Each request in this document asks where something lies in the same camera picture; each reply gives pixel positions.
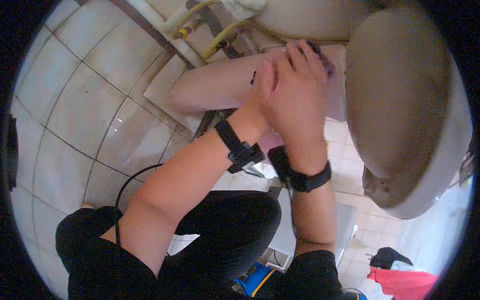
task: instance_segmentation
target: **forearm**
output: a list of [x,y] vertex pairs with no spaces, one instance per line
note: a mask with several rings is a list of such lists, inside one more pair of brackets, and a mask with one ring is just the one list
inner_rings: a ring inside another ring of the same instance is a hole
[[[309,143],[287,142],[286,146],[295,171],[312,176],[324,170],[327,153],[322,137]],[[335,251],[336,206],[331,181],[309,193],[294,192],[292,218],[297,234],[296,255],[318,249]]]
[[[250,145],[258,141],[266,126],[264,119],[248,108],[240,108],[228,121],[240,140]],[[231,165],[228,154],[216,131],[210,131],[152,174],[132,201],[148,201],[180,221]]]

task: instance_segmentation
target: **tiled wall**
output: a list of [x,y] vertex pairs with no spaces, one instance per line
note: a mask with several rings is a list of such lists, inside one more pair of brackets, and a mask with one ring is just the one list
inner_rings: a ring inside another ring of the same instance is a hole
[[[57,224],[84,202],[113,205],[130,175],[193,138],[143,97],[173,55],[109,1],[63,0],[24,60],[11,109],[19,139],[12,204],[30,257],[64,299]],[[121,209],[148,173],[130,183]]]

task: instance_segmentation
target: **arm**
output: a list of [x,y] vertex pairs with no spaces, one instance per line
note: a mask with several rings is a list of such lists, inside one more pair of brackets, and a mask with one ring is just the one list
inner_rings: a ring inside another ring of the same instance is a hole
[[[250,145],[267,127],[256,104],[261,97],[257,91],[254,86],[249,99],[228,119],[240,140]],[[131,199],[119,220],[121,247],[146,264],[155,276],[178,223],[231,165],[228,154],[216,131],[208,132],[152,174]],[[101,238],[115,243],[115,227]]]
[[[313,176],[325,168],[327,151],[324,141],[287,145],[287,152],[292,168],[297,172]],[[297,234],[295,256],[315,250],[335,253],[336,206],[331,181],[309,193],[295,191],[292,218]]]
[[[322,62],[300,41],[287,44],[286,53],[276,53],[274,67],[278,83],[263,106],[264,115],[280,131],[292,168],[318,174],[327,162],[323,136],[327,81]],[[331,189],[329,181],[309,193],[294,193],[296,256],[314,250],[335,252],[336,206]]]

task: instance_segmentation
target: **yellow hose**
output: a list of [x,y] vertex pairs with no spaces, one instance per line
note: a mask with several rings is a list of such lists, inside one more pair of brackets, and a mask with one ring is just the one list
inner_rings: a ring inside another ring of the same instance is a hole
[[237,29],[239,27],[246,26],[246,25],[250,25],[250,24],[251,24],[250,21],[246,20],[246,21],[236,21],[236,22],[233,22],[232,24],[228,25],[208,45],[207,49],[202,54],[202,58],[204,60],[209,59],[212,55],[214,55],[218,51],[217,45],[221,41],[226,40],[230,36],[230,34],[235,33],[235,29]]
[[178,30],[180,29],[180,27],[182,27],[183,25],[185,25],[185,23],[187,23],[187,21],[192,18],[192,16],[197,12],[197,10],[200,10],[206,6],[209,6],[209,5],[213,5],[213,4],[221,4],[222,1],[220,0],[210,0],[210,1],[206,1],[206,2],[202,2],[200,4],[197,4],[195,6],[192,7],[191,10],[189,10],[184,16],[183,18],[181,18],[180,20],[178,20],[178,22],[175,23],[175,25],[173,25],[173,28],[172,28],[172,31],[171,31],[171,35],[174,36]]
[[[191,10],[188,11],[187,14],[183,16],[181,20],[175,23],[175,25],[172,28],[172,36],[174,36],[179,29],[190,19],[192,16],[197,12],[197,10],[202,9],[206,6],[213,5],[213,4],[220,4],[220,0],[210,0],[206,2],[202,2],[198,5],[195,5],[192,7]],[[235,30],[240,27],[245,27],[245,26],[250,26],[252,28],[255,28],[257,31],[261,32],[262,34],[266,35],[269,38],[275,39],[279,41],[280,43],[287,43],[285,41],[285,38],[290,38],[290,39],[306,39],[309,41],[315,41],[321,44],[344,44],[346,45],[348,43],[347,38],[333,38],[333,39],[319,39],[316,37],[310,37],[310,36],[299,36],[299,35],[294,35],[294,34],[289,34],[285,32],[281,32],[279,30],[276,30],[274,28],[271,28],[262,22],[259,22],[253,18],[250,18],[248,20],[244,21],[236,21],[227,26],[219,35],[217,35],[214,40],[208,45],[207,49],[203,52],[202,58],[204,60],[209,59],[212,55],[214,55],[218,49],[217,46],[218,44],[230,37],[232,34],[234,34]]]

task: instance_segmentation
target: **white tile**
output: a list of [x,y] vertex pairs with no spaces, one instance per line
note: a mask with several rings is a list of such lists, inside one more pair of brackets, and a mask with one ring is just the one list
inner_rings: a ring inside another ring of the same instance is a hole
[[10,198],[12,199],[15,223],[22,238],[36,241],[33,228],[32,194],[17,185],[10,193]]
[[175,240],[170,255],[175,255],[190,245],[191,240]]
[[33,219],[37,243],[40,247],[56,254],[55,232],[58,224],[67,216],[55,208],[33,197]]
[[82,63],[60,94],[47,128],[76,149],[96,157],[125,97]]
[[379,249],[383,247],[391,247],[395,249],[398,237],[372,231],[365,231],[361,241],[365,246],[372,249]]
[[71,214],[82,205],[92,165],[91,158],[45,130],[35,167],[33,194]]
[[[84,202],[96,207],[114,206],[117,195],[127,180],[127,176],[96,161],[88,180]],[[121,211],[125,212],[128,202],[141,185],[140,181],[133,179],[123,190],[119,205]]]
[[327,141],[328,155],[342,157],[345,144]]
[[168,19],[180,7],[185,6],[185,0],[148,0],[147,1],[162,17]]
[[183,124],[191,132],[195,132],[200,125],[204,114],[182,114],[173,108],[169,97],[167,96],[173,84],[183,74],[185,66],[186,64],[178,55],[172,57],[145,90],[144,97],[174,118],[177,122]]
[[356,160],[356,161],[362,161],[362,159],[360,158],[360,156],[357,152],[357,149],[355,149],[355,146],[351,146],[351,145],[345,145],[345,151],[343,152],[343,158]]
[[126,17],[108,0],[88,1],[58,28],[55,35],[76,56],[84,59],[100,39]]
[[41,49],[47,42],[48,38],[52,35],[52,33],[44,26],[40,28],[40,31],[36,35],[35,39],[33,40],[30,48],[28,50],[27,55],[24,58],[22,63],[22,68],[17,77],[17,82],[15,84],[15,93],[18,93],[18,87],[22,85],[25,76],[27,75],[28,71],[32,67],[32,64],[35,60],[35,57],[40,53]]
[[397,249],[397,244],[398,244],[398,237],[397,236],[382,234],[380,248],[390,247],[390,248],[393,248],[393,249]]
[[179,235],[177,236],[177,240],[191,240],[194,241],[199,237],[199,234],[184,234],[184,235]]
[[85,62],[128,94],[163,50],[146,31],[127,18],[95,46]]
[[368,216],[367,214],[356,212],[355,218],[355,225],[359,227],[359,229],[365,230],[367,227]]
[[358,277],[366,277],[369,271],[370,271],[370,266],[368,264],[352,261],[348,266],[348,269],[345,272],[345,274],[358,276]]
[[[155,165],[173,129],[127,98],[110,125],[97,159],[129,176]],[[149,170],[139,180],[148,177]]]
[[377,254],[378,250],[368,247],[358,248],[353,255],[353,260],[370,264],[370,259]]
[[68,299],[68,273],[58,257],[48,251],[40,249],[44,268],[48,274],[50,290],[62,299]]
[[347,139],[345,140],[345,144],[353,146],[353,140],[350,131],[347,132]]
[[363,195],[363,163],[350,159],[342,159],[334,190]]
[[399,218],[391,216],[386,211],[379,208],[378,205],[375,204],[375,202],[372,201],[372,203],[373,204],[372,204],[372,209],[370,210],[370,215],[381,216],[383,218],[392,219],[392,220],[400,220]]
[[211,189],[212,191],[227,191],[230,183],[232,182],[233,179],[233,174],[230,174],[230,172],[225,172],[222,174],[222,177],[215,183],[213,188]]
[[325,121],[325,139],[331,142],[344,144],[348,126],[345,123]]
[[328,161],[330,162],[330,168],[332,170],[332,186],[335,186],[335,182],[338,178],[338,172],[340,171],[342,159],[336,156],[328,155]]
[[363,277],[344,274],[342,277],[339,277],[338,280],[340,280],[342,288],[358,288]]
[[363,229],[357,229],[349,243],[352,245],[361,245],[361,237],[363,236],[363,232]]
[[160,163],[163,164],[171,159],[175,153],[181,150],[183,147],[188,145],[189,141],[180,133],[174,132],[170,141],[168,142],[165,151],[163,152],[162,158],[160,159]]
[[24,239],[24,245],[27,250],[28,256],[30,256],[30,260],[35,266],[35,269],[42,278],[43,282],[48,286],[50,284],[50,280],[48,279],[47,270],[43,267],[44,263],[43,258],[40,254],[40,247],[28,239]]
[[350,259],[342,259],[342,261],[340,262],[336,270],[338,271],[339,274],[345,274],[350,263],[351,263]]
[[368,216],[367,225],[365,227],[368,231],[373,231],[382,234],[398,236],[402,228],[402,222],[382,218],[379,216]]
[[148,67],[148,69],[143,73],[137,83],[133,86],[132,91],[130,92],[129,97],[133,101],[140,104],[143,108],[151,112],[154,116],[165,122],[168,126],[175,128],[177,126],[177,121],[169,116],[167,113],[162,111],[155,105],[152,101],[144,97],[144,92],[147,90],[148,86],[152,83],[153,78],[160,72],[160,70],[165,66],[165,64],[173,57],[175,53],[173,51],[163,51],[154,62]]
[[265,192],[258,184],[254,183],[253,181],[249,180],[245,176],[235,173],[233,175],[232,182],[228,188],[229,191],[261,191]]
[[342,259],[352,260],[353,257],[355,256],[357,248],[358,248],[358,245],[348,244],[347,247],[345,248],[345,251],[343,252]]
[[74,0],[62,0],[48,17],[45,26],[54,32],[79,7]]
[[60,92],[79,63],[54,36],[35,58],[17,96],[40,123],[47,123]]
[[260,178],[250,174],[245,173],[244,171],[239,172],[241,175],[245,176],[249,180],[253,181],[254,183],[258,184],[264,191],[268,189],[268,179],[267,178]]
[[11,113],[16,118],[18,138],[17,183],[29,192],[33,189],[36,155],[45,129],[15,98]]
[[351,205],[358,209],[358,212],[369,214],[372,208],[373,201],[369,198],[346,194],[342,192],[334,192],[335,200],[338,203]]

